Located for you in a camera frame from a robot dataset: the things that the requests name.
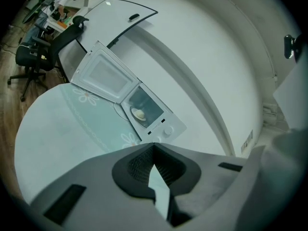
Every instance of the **round table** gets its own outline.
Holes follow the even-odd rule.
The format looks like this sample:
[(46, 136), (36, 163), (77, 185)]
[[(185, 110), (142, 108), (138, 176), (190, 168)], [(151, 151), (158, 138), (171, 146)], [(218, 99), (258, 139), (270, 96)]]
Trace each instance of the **round table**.
[[(89, 158), (139, 144), (125, 118), (119, 105), (70, 83), (39, 96), (15, 140), (15, 170), (24, 200), (30, 204), (45, 187)], [(166, 218), (169, 188), (155, 167), (149, 187)]]

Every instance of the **person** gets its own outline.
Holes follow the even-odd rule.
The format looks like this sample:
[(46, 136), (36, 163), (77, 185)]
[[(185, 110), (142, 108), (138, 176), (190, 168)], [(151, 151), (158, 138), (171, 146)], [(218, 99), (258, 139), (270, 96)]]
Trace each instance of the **person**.
[[(68, 1), (69, 0), (54, 0), (54, 2), (49, 6), (41, 8), (38, 14), (38, 18), (35, 21), (35, 24), (44, 26), (48, 19), (48, 16), (50, 16), (55, 10), (59, 11), (60, 19), (64, 18), (64, 6)], [(27, 32), (24, 42), (30, 43), (32, 37), (33, 36), (37, 37), (38, 33), (39, 33), (39, 28), (33, 25)]]

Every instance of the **wooden floor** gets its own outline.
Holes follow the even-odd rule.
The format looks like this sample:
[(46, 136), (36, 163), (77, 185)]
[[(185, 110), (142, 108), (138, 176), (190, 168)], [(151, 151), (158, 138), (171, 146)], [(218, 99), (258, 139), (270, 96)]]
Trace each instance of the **wooden floor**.
[[(33, 22), (22, 24), (22, 20), (27, 10), (22, 9), (17, 15), (12, 25), (20, 26), (27, 31)], [(2, 49), (16, 52), (19, 39), (24, 35), (22, 29), (14, 27), (8, 29), (6, 35), (1, 40)], [(21, 197), (18, 187), (15, 168), (14, 168), (14, 144), (19, 125), (27, 112), (28, 108), (35, 99), (45, 92), (45, 89), (31, 82), (27, 93), (26, 101), (21, 102), (20, 96), (26, 84), (26, 79), (13, 79), (10, 86), (7, 85), (7, 79), (11, 75), (17, 75), (24, 72), (24, 67), (15, 63), (15, 56), (1, 51), (0, 52), (0, 175), (7, 190), (16, 197)], [(49, 71), (46, 74), (44, 83), (49, 89), (63, 83), (58, 74)]]

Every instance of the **black office chair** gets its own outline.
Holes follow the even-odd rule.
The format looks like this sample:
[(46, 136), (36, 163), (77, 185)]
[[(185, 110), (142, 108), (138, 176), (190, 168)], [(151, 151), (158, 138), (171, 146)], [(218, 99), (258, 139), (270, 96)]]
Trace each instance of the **black office chair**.
[[(55, 64), (59, 58), (58, 54), (60, 50), (83, 33), (84, 21), (88, 21), (88, 19), (80, 15), (76, 16), (73, 19), (73, 24), (58, 37), (56, 37), (51, 44), (37, 37), (32, 37), (33, 41), (38, 46), (22, 44), (18, 47), (15, 60), (18, 65), (25, 66), (26, 73), (22, 75), (10, 76), (7, 83), (10, 85), (12, 79), (28, 79), (23, 94), (20, 97), (22, 102), (25, 101), (25, 93), (32, 80), (35, 80), (46, 90), (48, 89), (48, 87), (39, 79), (39, 76), (43, 76), (43, 78), (45, 78), (46, 73), (40, 73), (39, 70), (43, 69), (45, 71), (51, 71), (55, 67)], [(36, 26), (40, 28), (40, 30), (47, 32), (47, 29), (39, 25)]]

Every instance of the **flower pattern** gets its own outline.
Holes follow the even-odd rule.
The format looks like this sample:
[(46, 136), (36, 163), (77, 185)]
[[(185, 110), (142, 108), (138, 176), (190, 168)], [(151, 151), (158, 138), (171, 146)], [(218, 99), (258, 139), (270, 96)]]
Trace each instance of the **flower pattern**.
[(124, 133), (121, 134), (122, 140), (124, 140), (126, 143), (123, 144), (122, 149), (138, 145), (140, 143), (140, 140), (136, 139), (135, 136), (132, 133), (129, 133), (128, 136)]
[(92, 104), (93, 106), (96, 106), (96, 101), (99, 100), (98, 97), (96, 97), (95, 95), (93, 95), (90, 92), (87, 92), (83, 89), (73, 89), (73, 92), (80, 95), (80, 97), (78, 98), (78, 100), (81, 103), (85, 103), (86, 101), (89, 101), (90, 104)]

